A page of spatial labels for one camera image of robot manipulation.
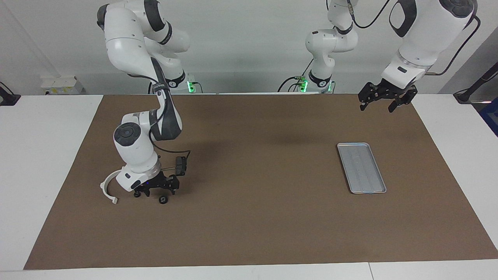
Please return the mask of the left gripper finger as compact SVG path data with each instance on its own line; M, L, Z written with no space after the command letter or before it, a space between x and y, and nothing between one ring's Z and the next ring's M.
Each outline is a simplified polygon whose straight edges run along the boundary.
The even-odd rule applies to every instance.
M394 101L388 106L388 111L393 113L396 108L402 105L409 105L418 93L415 86L411 86L404 94L395 94Z
M359 108L361 111L365 111L366 107L370 103L379 100L378 88L379 87L372 82L367 82L359 91L358 98L360 102Z

